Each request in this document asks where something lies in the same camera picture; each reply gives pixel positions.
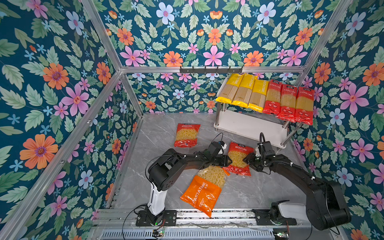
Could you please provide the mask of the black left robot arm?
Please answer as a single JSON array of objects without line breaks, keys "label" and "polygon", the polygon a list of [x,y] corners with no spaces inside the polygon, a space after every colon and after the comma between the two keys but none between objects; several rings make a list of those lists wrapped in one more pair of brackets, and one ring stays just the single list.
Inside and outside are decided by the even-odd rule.
[{"label": "black left robot arm", "polygon": [[178,153],[168,149],[146,168],[146,177],[151,184],[151,194],[145,207],[143,220],[150,225],[163,223],[166,214],[166,196],[183,171],[203,170],[208,167],[228,167],[232,161],[224,154],[227,145],[224,141],[212,141],[207,149],[193,154]]}]

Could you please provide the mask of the red fusilli pasta bag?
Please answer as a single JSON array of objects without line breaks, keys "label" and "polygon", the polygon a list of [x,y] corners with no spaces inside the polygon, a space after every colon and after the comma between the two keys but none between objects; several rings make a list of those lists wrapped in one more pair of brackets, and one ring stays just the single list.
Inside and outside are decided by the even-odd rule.
[{"label": "red fusilli pasta bag", "polygon": [[178,124],[174,146],[178,148],[192,148],[197,145],[199,124]]}]

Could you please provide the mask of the red spaghetti bag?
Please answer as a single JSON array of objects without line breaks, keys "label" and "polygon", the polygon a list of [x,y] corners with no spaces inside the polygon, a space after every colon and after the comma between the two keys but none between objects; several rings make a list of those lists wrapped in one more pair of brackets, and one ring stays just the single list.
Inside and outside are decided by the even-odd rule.
[{"label": "red spaghetti bag", "polygon": [[299,87],[296,99],[295,122],[309,126],[313,125],[314,95],[315,91],[313,89]]},{"label": "red spaghetti bag", "polygon": [[280,112],[277,114],[277,118],[284,121],[295,122],[297,92],[297,87],[283,84],[280,100]]},{"label": "red spaghetti bag", "polygon": [[280,112],[281,91],[283,84],[276,80],[270,80],[263,109],[264,114],[277,115]]}]

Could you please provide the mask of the red spaghetti bag front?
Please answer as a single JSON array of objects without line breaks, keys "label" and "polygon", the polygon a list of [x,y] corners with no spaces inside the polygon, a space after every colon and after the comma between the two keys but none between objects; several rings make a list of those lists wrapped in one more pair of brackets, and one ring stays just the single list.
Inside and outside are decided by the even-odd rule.
[{"label": "red spaghetti bag front", "polygon": [[281,91],[283,84],[276,80],[270,80],[263,109],[264,114],[277,115],[280,112]]}]

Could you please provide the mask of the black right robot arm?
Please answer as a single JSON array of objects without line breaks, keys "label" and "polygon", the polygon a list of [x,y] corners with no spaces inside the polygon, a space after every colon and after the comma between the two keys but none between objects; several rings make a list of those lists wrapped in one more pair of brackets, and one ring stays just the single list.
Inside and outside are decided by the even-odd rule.
[{"label": "black right robot arm", "polygon": [[244,162],[257,172],[269,169],[285,177],[306,195],[305,204],[294,204],[288,200],[272,203],[269,211],[272,222],[303,220],[319,231],[351,222],[351,213],[339,183],[316,178],[285,155],[277,155],[263,133],[260,134],[258,149],[259,157],[251,153]]}]

